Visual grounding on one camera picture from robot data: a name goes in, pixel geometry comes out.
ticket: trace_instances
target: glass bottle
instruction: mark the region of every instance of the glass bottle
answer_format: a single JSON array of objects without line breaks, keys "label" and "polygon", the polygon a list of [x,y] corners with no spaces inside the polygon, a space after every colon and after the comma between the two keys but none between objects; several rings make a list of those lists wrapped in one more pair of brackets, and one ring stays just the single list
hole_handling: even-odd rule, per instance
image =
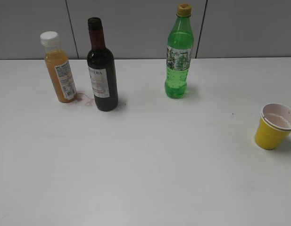
[{"label": "glass bottle", "polygon": [[118,92],[114,57],[106,48],[100,18],[88,19],[91,50],[87,56],[96,106],[111,111],[118,105]]}]

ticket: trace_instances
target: yellow bottle cap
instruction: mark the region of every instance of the yellow bottle cap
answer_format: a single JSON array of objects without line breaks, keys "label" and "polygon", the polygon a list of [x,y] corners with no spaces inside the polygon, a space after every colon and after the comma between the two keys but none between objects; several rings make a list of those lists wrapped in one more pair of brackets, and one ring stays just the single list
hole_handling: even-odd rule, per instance
[{"label": "yellow bottle cap", "polygon": [[182,3],[178,6],[177,16],[179,17],[190,17],[191,16],[191,5]]}]

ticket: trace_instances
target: green bottle label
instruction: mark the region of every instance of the green bottle label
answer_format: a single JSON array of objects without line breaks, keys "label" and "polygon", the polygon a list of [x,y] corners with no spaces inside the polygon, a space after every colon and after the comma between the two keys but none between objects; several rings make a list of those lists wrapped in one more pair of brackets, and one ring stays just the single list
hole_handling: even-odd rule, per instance
[{"label": "green bottle label", "polygon": [[176,49],[167,46],[166,65],[176,71],[184,71],[189,68],[192,48]]}]

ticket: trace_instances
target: white bottle cap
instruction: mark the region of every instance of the white bottle cap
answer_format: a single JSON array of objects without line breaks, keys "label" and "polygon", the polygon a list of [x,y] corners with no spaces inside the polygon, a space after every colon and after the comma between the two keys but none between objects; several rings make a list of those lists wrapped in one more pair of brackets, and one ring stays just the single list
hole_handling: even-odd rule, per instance
[{"label": "white bottle cap", "polygon": [[60,43],[57,32],[44,32],[41,34],[41,43],[44,47],[54,47]]}]

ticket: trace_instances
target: orange juice bottle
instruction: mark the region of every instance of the orange juice bottle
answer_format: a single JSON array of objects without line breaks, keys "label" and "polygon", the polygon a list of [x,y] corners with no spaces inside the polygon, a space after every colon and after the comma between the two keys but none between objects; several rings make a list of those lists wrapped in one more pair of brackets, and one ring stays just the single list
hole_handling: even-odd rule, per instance
[{"label": "orange juice bottle", "polygon": [[60,48],[59,35],[56,32],[41,34],[41,43],[46,49],[45,62],[57,95],[62,103],[76,99],[77,92],[67,54]]}]

